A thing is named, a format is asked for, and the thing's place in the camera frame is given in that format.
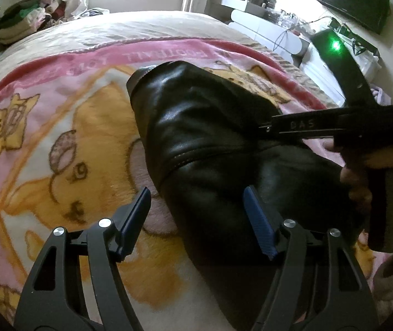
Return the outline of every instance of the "pink blanket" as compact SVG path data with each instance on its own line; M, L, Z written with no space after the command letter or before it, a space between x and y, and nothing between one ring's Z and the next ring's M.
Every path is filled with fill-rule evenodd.
M231 330L147 174L125 87L137 68L171 60L230 79L284 113L324 108L269 57L223 41L112 44L18 67L0 82L0 311L10 321L52 229L87 228L147 185L153 192L151 211L134 253L119 265L142 326L206 330L210 323ZM308 145L343 165L319 141ZM365 244L361 239L356 250L370 277L374 257ZM88 268L81 263L88 310L97 321Z

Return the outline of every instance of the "hand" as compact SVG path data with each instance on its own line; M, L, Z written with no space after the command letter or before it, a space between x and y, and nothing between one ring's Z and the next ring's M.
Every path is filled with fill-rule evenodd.
M346 165L341 171L340 180L351 186L349 198L357 204L357 209L362 213L369 213L372 194L368 188L366 168L393 168L393 146L376 150L367 155L360 154L355 150L336 148L332 142L325 142L324 146L329 151L341 153Z

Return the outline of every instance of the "metal rivet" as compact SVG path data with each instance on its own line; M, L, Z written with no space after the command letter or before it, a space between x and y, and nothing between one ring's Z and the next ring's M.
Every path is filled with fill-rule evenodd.
M339 229L330 229L330 235L334 236L335 238L339 238L341 232Z
M61 226L58 228L55 228L53 231L53 234L56 236L61 236L65 232L65 229L63 229Z
M284 225L288 228L294 228L296 226L296 222L291 219L284 220Z
M108 218L104 218L104 219L99 221L99 226L101 226L103 228L107 228L111 224L112 224L112 220L110 220Z

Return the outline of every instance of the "bed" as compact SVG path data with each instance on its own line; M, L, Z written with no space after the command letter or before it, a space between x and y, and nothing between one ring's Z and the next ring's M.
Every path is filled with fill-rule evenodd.
M251 92L278 100L285 113L337 107L298 68L201 14L145 11L88 17L36 33L9 47L0 57L0 136L4 133L3 139L0 137L0 312L10 322L36 255L49 232L61 224L57 208L64 197L58 193L70 185L64 184L68 180L64 173L78 158L86 158L89 165L99 163L117 170L112 172L114 177L121 172L115 178L111 172L103 174L96 184L121 188L110 194L103 192L100 205L83 201L79 207L78 200L67 202L71 209L64 217L69 230L82 229L109 215L116 207L110 198L129 202L142 185L153 192L152 212L135 252L119 269L144 329L208 330L210 324L211 330L233 330L186 257L174 222L147 173L130 105L116 93L125 89L125 81L137 67L168 58L202 63L210 72L238 79L241 84L257 76L259 83L250 84ZM242 70L246 65L252 68ZM259 72L254 74L257 66ZM280 83L266 79L270 68L282 78ZM281 86L293 93L287 95ZM274 93L263 93L267 87ZM114 122L109 116L121 115L122 110L125 114L118 122L124 125L124 133L109 127ZM92 126L89 121L94 118L101 124ZM94 158L99 150L84 147L91 141L101 150L108 146L109 153L115 153L107 161L98 161ZM311 143L316 153L343 163L340 157L324 151L318 141ZM77 163L73 173L69 178L84 182L84 162ZM98 188L83 185L79 192ZM103 205L105 214L87 215L87 208ZM365 243L361 238L356 251L365 275L370 277L376 266ZM82 265L88 311L91 319L99 321L84 260Z

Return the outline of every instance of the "black clamp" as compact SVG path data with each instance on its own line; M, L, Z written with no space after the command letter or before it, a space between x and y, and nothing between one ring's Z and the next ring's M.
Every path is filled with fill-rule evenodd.
M87 230L53 230L25 282L14 328L19 331L142 331L116 263L132 253L151 207L144 188L130 205ZM91 321L80 277L87 255L103 325Z
M262 252L279 265L252 331L371 331L379 326L365 276L339 230L314 235L294 220L283 220L266 210L253 186L243 199ZM304 320L295 323L307 264L313 270L311 301Z

